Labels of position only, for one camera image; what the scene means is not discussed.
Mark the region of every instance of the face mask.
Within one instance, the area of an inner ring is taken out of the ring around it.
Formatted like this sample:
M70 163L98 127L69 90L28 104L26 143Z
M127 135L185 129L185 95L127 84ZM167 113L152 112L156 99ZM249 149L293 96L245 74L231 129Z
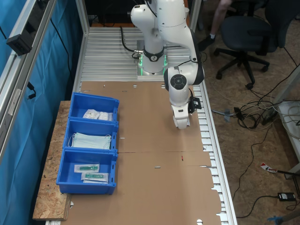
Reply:
M70 139L72 140L72 146L76 148L86 149L110 149L111 136L91 136L80 133L73 134Z

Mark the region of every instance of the blue curtain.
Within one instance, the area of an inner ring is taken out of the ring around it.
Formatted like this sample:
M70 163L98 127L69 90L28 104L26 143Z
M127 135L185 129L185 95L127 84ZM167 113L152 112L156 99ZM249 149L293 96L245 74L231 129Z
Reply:
M16 2L25 0L0 1L2 4L0 13L5 11L6 17L10 17L11 12L7 8L4 9L3 5L19 7L20 4ZM2 18L2 20L10 21L9 18ZM78 54L82 40L82 29L75 1L57 0L52 20L69 52L69 63L72 67L72 56ZM33 222L30 208L31 203L35 201L33 197L35 188L39 185L37 181L40 170L44 168L44 165L41 165L42 156L60 101L65 99L70 76L67 60L62 43L54 27L49 23L30 78L37 96L30 100L26 99L32 94L32 91L26 89L0 164L0 225L23 225Z
M26 0L0 0L0 27L6 38L9 37ZM0 33L0 76L11 53L11 48Z

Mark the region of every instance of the floor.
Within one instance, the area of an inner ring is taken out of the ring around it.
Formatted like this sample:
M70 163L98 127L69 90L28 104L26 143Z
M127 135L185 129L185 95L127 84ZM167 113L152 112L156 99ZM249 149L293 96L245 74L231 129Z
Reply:
M209 0L204 3L202 15L205 30L197 33L200 40L209 34L207 27L211 25L217 4L218 1L216 0ZM256 11L255 14L264 17L263 10ZM293 21L286 37L286 48L297 64L300 63L300 39L297 38L299 35L300 21ZM217 34L215 43L205 50L208 58L203 64L211 108L222 112L229 109L230 112L233 112L233 107L241 107L241 105L233 101L240 103L248 103L251 100L257 101L259 98L244 86L249 83L249 78L243 66L240 68L233 66L224 72L222 80L215 79L217 70L233 59L222 54L215 57L213 52L216 47L226 48L220 33ZM284 49L277 49L276 52L270 53L265 57L260 56L259 58L270 62L269 70L266 73L260 71L261 65L250 63L256 79L253 90L260 93L270 91L278 82L287 77L295 67L295 64ZM272 95L275 96L283 86L284 83ZM222 97L215 89L233 101ZM298 99L299 97L300 85L294 89L289 99ZM268 128L270 128L264 143L253 146L254 161L246 174L241 178L240 189L233 201L236 216L247 215L251 211L254 201L262 195L277 195L277 192L295 193L292 180L286 180L282 174L270 173L260 167L260 164L264 162L271 168L288 171L298 163L281 120L276 120L264 130L251 131L240 127L235 118L230 118L229 122L224 119L224 116L218 114L214 114L213 118L232 196L239 185L239 177L244 173L252 160L250 146L254 143L262 142ZM294 202L279 202L278 199L262 198L255 205L252 214L247 218L238 219L238 224L274 224L273 222L267 222L267 218L290 213L285 208L291 204L294 204ZM284 224L298 225L300 224L300 217Z

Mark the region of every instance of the person's leg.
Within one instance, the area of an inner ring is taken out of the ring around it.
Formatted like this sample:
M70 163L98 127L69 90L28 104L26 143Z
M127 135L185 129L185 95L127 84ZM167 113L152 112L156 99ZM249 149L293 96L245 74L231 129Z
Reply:
M221 0L215 11L214 19L212 21L212 27L210 35L208 35L203 41L198 45L200 51L204 51L209 45L215 42L215 35L223 22L226 12L230 7L233 0Z

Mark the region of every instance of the white package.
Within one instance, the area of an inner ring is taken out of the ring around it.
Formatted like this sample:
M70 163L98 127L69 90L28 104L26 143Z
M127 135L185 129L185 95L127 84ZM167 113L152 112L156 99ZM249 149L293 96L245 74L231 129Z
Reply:
M100 115L100 112L93 110L93 109L88 109L85 114L83 115L83 118L86 119L97 119Z
M75 173L86 173L86 172L99 172L100 164L81 164L74 165Z
M105 172L83 172L81 180L95 180L108 182L108 173Z
M108 182L104 181L95 181L95 180L84 180L84 183L92 183L92 184L108 184Z
M98 120L112 121L113 120L113 113L112 112L100 112Z

